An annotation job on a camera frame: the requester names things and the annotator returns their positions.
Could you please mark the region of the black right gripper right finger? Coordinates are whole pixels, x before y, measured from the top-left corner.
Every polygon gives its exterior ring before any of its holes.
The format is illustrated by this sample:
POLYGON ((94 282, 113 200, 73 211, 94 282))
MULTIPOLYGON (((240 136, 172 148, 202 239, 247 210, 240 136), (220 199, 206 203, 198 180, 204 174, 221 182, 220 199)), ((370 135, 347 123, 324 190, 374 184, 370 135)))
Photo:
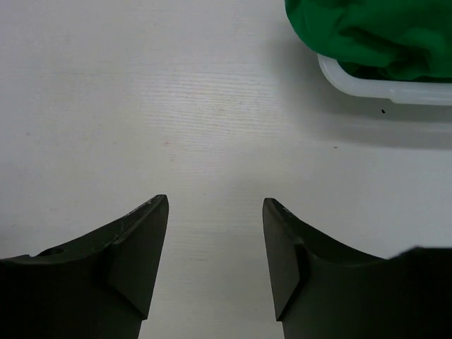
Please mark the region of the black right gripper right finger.
POLYGON ((275 317, 286 338, 450 338, 451 250, 379 258, 263 202, 275 317))

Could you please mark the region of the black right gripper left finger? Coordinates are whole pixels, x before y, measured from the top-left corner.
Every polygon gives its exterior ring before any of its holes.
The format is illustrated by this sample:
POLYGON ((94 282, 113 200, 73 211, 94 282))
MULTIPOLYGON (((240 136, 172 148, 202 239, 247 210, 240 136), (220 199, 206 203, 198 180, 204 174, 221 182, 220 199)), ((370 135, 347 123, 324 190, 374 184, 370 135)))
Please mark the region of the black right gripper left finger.
POLYGON ((148 318, 169 202, 36 256, 1 260, 2 338, 137 338, 148 318))

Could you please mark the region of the green t-shirt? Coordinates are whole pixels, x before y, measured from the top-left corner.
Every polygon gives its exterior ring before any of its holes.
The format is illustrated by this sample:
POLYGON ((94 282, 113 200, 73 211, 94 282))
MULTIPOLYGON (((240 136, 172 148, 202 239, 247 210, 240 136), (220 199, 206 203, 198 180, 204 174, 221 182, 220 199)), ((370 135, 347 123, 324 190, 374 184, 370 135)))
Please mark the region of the green t-shirt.
POLYGON ((350 75, 451 81, 450 1, 286 1, 294 32, 350 75))

